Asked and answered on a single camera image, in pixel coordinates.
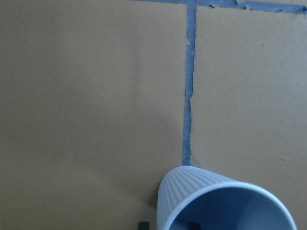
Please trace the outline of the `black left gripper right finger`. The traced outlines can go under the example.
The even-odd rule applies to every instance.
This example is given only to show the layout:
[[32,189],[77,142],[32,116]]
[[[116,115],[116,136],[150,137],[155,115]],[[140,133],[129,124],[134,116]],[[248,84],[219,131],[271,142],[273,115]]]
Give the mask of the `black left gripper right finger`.
[[200,225],[197,222],[189,223],[189,230],[200,230]]

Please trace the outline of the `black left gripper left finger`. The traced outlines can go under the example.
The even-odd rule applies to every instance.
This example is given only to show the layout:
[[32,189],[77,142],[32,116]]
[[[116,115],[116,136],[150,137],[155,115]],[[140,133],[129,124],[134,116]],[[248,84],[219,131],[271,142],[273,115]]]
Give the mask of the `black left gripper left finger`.
[[138,230],[149,230],[149,222],[139,222]]

